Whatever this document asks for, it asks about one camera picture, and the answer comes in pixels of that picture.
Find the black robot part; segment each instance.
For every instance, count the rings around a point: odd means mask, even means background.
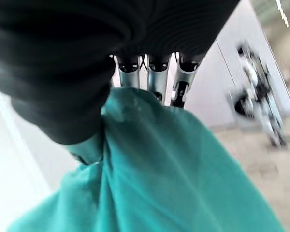
[[[0,90],[51,139],[79,143],[100,130],[109,54],[206,53],[238,2],[0,1]]]

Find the teal cloth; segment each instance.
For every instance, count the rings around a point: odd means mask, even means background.
[[[101,114],[100,134],[67,146],[91,164],[67,173],[59,192],[9,232],[284,231],[189,112],[162,107],[143,90],[115,88]]]

